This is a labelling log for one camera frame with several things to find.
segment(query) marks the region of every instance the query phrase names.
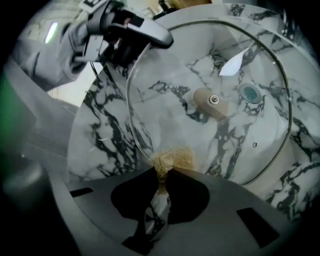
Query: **gray fabric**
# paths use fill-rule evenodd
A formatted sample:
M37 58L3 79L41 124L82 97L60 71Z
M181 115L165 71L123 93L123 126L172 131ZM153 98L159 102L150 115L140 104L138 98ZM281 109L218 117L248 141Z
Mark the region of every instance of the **gray fabric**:
M18 40L3 68L16 93L13 100L21 102L21 113L35 117L29 122L21 121L21 116L11 121L23 128L26 137L26 140L12 139L11 144L17 150L22 148L25 157L40 162L48 171L60 172L65 178L75 110L73 107L70 111L45 91L78 77L85 64L73 62L73 58L82 53L86 37L86 24L81 22L64 26L49 44Z

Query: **green circle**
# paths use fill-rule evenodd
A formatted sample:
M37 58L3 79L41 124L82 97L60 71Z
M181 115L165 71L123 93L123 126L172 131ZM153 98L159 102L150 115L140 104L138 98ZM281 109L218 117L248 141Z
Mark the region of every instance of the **green circle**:
M248 101L250 101L250 102L253 102L258 97L256 90L253 89L252 87L244 88L243 92L244 92L245 96L247 97Z

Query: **metal rim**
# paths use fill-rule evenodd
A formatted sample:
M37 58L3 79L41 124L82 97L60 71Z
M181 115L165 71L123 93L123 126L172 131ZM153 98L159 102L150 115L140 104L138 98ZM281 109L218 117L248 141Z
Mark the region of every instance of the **metal rim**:
M279 67L281 75L282 75L283 80L284 80L284 85L285 85L286 92L287 92L287 97L288 97L288 114L289 114L289 117L288 117L288 128L286 130L285 138L284 138L281 146L279 147L278 151L276 152L274 157L271 159L271 161L255 177L253 177L252 179L250 179L249 181L247 181L245 183L240 184L242 186L243 185L248 185L248 184L252 183L253 181L255 181L256 179L258 179L274 163L274 161L276 160L277 156L280 154L280 152L282 151L282 149L285 147L285 145L287 144L287 142L289 140L289 137L290 137L290 134L291 134L293 116L292 116L292 99L291 99L290 89L289 89L289 85L288 85L288 79L287 79L284 67L280 63L278 57L264 43L262 43L254 35L248 33L244 29L242 29L242 28L240 28L240 27L238 27L238 26L236 26L236 25L234 25L234 24L232 24L230 22L227 22L227 21L224 21L224 20L218 20L218 19L209 19L209 20L208 19L199 19L199 20L195 20L195 21L185 22L183 24L179 24L179 25L176 25L176 26L172 26L172 27L168 28L168 30L172 31L172 30L175 30L175 29L178 29L178 28L182 28L182 27L185 27L185 26L195 25L195 24L203 24L203 23L226 25L226 26L229 26L229 27L231 27L231 28L233 28L233 29L235 29L237 31L242 32L243 34L245 34L249 38L253 39L255 42L257 42L257 44L259 46L261 46L264 50L266 50L271 55L271 57L274 59L274 61L276 62L277 66ZM129 87L130 87L131 81L133 79L133 73L136 70L136 66L139 64L139 62L141 61L142 57L145 55L146 51L150 49L150 47L151 47L151 44L149 43L143 49L142 53L139 55L138 59L134 63L134 65L133 65L133 67L132 67L132 69L131 69L131 71L129 73L128 79L126 81L126 100L127 100L127 104L126 105L127 105L127 108L128 108L130 128L131 128L131 131L132 131L132 135L133 135L133 139L135 141L135 144L137 145L137 147L140 150L140 152L147 159L149 159L149 156L142 149L142 147L141 147L141 145L140 145L140 143L138 141L136 132L134 131L135 128L133 126L133 121L132 121L132 117L131 117L131 110L130 110L130 107L129 107L129 103L130 103Z

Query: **black rectangular slot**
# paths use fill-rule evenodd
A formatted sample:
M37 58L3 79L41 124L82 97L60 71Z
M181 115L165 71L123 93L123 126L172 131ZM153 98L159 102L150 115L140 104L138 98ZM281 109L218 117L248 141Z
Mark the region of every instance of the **black rectangular slot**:
M252 208L237 210L243 223L263 248L279 237L279 234Z
M85 187L85 188L73 190L70 192L70 194L73 198L76 198L76 197L83 196L83 195L91 193L91 192L93 192L93 190L90 187Z

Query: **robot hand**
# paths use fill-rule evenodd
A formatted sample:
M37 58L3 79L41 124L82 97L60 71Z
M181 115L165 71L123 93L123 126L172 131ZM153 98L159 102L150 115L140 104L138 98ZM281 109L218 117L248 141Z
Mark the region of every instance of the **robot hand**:
M115 0L106 1L89 15L87 30L89 39L82 56L74 59L76 62L110 61L125 67L148 43L169 48L174 42L171 33L160 24L138 16Z

